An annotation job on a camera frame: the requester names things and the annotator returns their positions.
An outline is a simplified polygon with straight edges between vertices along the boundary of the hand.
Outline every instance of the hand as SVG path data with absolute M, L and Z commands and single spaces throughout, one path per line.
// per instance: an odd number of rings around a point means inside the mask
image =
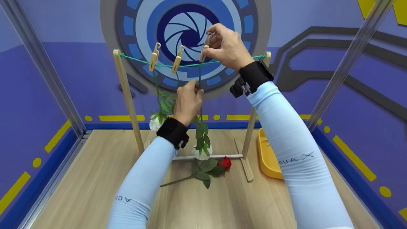
M 210 38 L 209 48 L 203 50 L 205 56 L 217 59 L 222 65 L 236 71 L 254 62 L 237 32 L 220 23 L 209 27 L 206 33 L 209 32 L 216 34 Z
M 202 107 L 203 94 L 204 90 L 199 90 L 196 80 L 191 80 L 185 86 L 179 87 L 173 117 L 188 127 Z

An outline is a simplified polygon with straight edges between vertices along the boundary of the flower stem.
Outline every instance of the flower stem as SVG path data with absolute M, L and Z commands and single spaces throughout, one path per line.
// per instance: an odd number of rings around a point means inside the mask
M 178 183 L 178 182 L 181 182 L 181 181 L 186 181 L 186 180 L 189 180 L 189 179 L 191 179 L 191 178 L 194 178 L 194 176 L 191 175 L 191 176 L 188 176 L 188 177 L 185 177 L 185 178 L 176 180 L 176 181 L 172 181 L 172 182 L 170 182 L 170 183 L 160 185 L 160 187 L 165 187 L 165 186 L 172 185 L 172 184 L 175 184 L 175 183 Z

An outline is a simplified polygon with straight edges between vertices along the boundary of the wooden stand base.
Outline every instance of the wooden stand base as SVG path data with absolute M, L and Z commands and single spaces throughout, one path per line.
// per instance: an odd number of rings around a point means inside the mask
M 243 151 L 242 141 L 240 141 L 239 139 L 234 139 L 234 143 L 236 144 L 237 151 L 241 154 Z M 243 170 L 245 171 L 245 174 L 246 174 L 247 182 L 252 182 L 254 179 L 254 175 L 253 175 L 252 168 L 250 167 L 249 159 L 240 158 L 240 161 L 242 162 L 242 166 L 243 166 Z

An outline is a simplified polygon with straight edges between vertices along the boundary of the black wrist strap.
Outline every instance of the black wrist strap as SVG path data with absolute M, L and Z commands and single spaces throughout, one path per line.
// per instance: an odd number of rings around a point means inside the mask
M 167 118 L 157 131 L 157 136 L 167 139 L 176 150 L 184 148 L 188 143 L 188 128 L 175 118 Z
M 274 76 L 269 72 L 267 66 L 262 61 L 252 62 L 239 70 L 242 79 L 249 85 L 250 93 L 257 91 L 257 88 L 267 81 L 273 81 Z

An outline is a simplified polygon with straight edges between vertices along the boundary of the person's right hand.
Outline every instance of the person's right hand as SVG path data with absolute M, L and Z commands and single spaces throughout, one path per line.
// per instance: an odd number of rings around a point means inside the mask
M 236 71 L 254 62 L 237 32 L 220 23 L 209 27 L 206 33 L 209 32 L 215 35 L 210 38 L 209 48 L 202 51 L 205 56 L 217 59 L 222 65 Z

